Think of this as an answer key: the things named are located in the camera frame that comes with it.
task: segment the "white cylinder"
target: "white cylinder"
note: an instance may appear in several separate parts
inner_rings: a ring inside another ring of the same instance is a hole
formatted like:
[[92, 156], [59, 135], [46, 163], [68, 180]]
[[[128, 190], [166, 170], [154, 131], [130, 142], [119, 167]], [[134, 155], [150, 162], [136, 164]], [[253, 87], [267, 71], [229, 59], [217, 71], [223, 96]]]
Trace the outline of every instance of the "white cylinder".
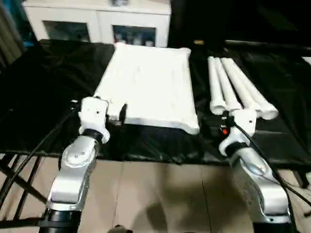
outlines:
[[221, 61], [229, 75], [229, 79], [231, 80], [243, 103], [244, 108], [256, 110], [257, 117], [261, 117], [262, 111], [259, 104], [254, 101], [243, 82], [239, 79], [238, 73], [233, 67], [233, 64], [227, 58], [222, 58]]
[[262, 118], [265, 120], [276, 118], [278, 115], [278, 110], [258, 91], [255, 85], [248, 79], [239, 66], [231, 58], [228, 60], [233, 64], [233, 67], [239, 74], [240, 80], [243, 82], [254, 101], [256, 101], [261, 106]]
[[213, 57], [208, 57], [208, 75], [210, 87], [210, 103], [209, 107], [213, 114], [221, 115], [226, 110], [226, 103], [220, 88], [218, 75], [215, 67], [215, 60]]
[[223, 64], [221, 63], [219, 58], [215, 58], [215, 66], [216, 66], [216, 71], [217, 71], [218, 78], [220, 81], [220, 85], [222, 87], [223, 94], [225, 97], [227, 109], [229, 111], [242, 109], [242, 106], [237, 100], [237, 97], [236, 97], [234, 90], [231, 86], [229, 78], [228, 78], [228, 76], [224, 70]]

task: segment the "white foam block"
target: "white foam block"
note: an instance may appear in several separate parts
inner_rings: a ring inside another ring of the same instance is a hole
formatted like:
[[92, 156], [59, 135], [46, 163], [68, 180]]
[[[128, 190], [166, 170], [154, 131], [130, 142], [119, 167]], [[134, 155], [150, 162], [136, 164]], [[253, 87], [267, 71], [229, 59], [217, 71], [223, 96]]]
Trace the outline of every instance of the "white foam block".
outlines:
[[199, 133], [188, 57], [190, 49], [115, 44], [115, 52], [94, 96], [109, 102], [110, 119], [125, 124], [179, 128]]

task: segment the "white cabinet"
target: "white cabinet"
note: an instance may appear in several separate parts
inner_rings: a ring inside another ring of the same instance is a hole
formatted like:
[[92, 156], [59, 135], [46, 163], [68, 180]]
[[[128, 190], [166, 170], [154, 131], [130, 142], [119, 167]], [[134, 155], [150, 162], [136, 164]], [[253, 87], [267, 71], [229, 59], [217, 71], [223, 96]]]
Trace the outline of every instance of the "white cabinet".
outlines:
[[27, 17], [38, 40], [60, 39], [166, 47], [169, 0], [27, 0]]

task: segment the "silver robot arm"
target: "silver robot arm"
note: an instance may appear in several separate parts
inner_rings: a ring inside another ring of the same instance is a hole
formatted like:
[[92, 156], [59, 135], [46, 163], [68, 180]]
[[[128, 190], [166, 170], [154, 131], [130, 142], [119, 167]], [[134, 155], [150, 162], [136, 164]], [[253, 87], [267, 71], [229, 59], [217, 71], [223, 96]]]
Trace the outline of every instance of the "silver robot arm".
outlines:
[[[252, 135], [256, 123], [254, 114], [239, 110], [234, 114], [234, 122], [239, 122], [242, 128]], [[254, 232], [293, 232], [287, 193], [273, 176], [270, 166], [249, 147], [249, 140], [236, 126], [225, 123], [222, 128], [230, 130], [230, 133], [221, 143], [220, 151], [229, 157], [233, 180], [247, 206]]]
[[80, 136], [63, 152], [61, 169], [52, 183], [43, 215], [46, 226], [39, 233], [78, 232], [100, 144], [110, 137], [105, 128], [107, 109], [108, 103], [99, 98], [82, 100]]

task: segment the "black tablecloth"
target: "black tablecloth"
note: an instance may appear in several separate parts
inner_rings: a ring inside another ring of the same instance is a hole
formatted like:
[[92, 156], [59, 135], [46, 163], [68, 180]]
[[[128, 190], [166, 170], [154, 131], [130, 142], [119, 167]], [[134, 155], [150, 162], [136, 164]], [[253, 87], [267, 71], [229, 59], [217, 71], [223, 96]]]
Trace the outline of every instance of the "black tablecloth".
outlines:
[[[66, 116], [74, 103], [92, 95], [114, 48], [112, 45], [41, 41], [0, 75], [0, 152], [31, 152]], [[260, 91], [280, 110], [274, 120], [258, 119], [254, 139], [279, 168], [311, 169], [308, 152], [308, 91], [311, 67], [299, 56], [229, 51]], [[206, 58], [190, 56], [195, 107], [201, 132], [108, 124], [111, 139], [100, 158], [192, 164], [226, 164], [218, 152], [220, 118], [209, 110]], [[60, 156], [78, 135], [74, 113], [37, 153]]]

